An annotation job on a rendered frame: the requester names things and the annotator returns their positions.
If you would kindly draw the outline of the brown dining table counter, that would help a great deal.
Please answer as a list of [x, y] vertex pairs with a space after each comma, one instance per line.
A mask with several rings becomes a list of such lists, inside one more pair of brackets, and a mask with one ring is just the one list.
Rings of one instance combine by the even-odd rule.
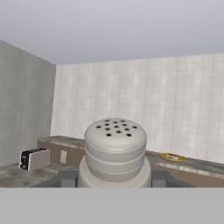
[[[67, 151], [66, 164], [77, 168], [84, 156], [84, 141], [68, 136], [47, 136], [38, 139], [38, 147], [47, 148], [51, 153], [51, 162], [60, 162], [60, 151]], [[192, 187], [223, 187], [224, 164], [186, 158], [183, 162], [172, 162], [162, 159], [154, 151], [146, 151], [153, 171], [167, 171], [175, 179], [181, 180]]]

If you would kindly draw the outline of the yellow plate with steak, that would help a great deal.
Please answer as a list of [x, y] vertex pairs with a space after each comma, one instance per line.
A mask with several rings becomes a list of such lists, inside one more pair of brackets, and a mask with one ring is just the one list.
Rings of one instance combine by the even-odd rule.
[[161, 153], [160, 156], [161, 156], [161, 158], [168, 160], [168, 161], [182, 162], [185, 160], [180, 155], [171, 154], [171, 153]]

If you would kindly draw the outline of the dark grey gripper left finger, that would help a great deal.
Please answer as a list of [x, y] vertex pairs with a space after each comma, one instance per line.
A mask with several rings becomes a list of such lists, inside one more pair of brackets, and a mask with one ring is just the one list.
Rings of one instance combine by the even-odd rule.
[[76, 187], [78, 185], [78, 171], [59, 171], [52, 179], [35, 185], [35, 187]]

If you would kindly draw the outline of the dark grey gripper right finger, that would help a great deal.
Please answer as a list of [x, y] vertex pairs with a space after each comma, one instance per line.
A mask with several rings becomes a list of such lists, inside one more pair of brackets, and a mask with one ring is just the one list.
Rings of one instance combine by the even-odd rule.
[[151, 172], [152, 187], [193, 187], [193, 185], [175, 179], [168, 171]]

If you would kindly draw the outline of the black and white toaster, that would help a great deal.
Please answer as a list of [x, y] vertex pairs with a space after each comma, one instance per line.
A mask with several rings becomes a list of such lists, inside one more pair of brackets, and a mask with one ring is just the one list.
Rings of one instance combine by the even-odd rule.
[[46, 148], [24, 150], [20, 153], [19, 167], [28, 172], [41, 169], [50, 164], [50, 151]]

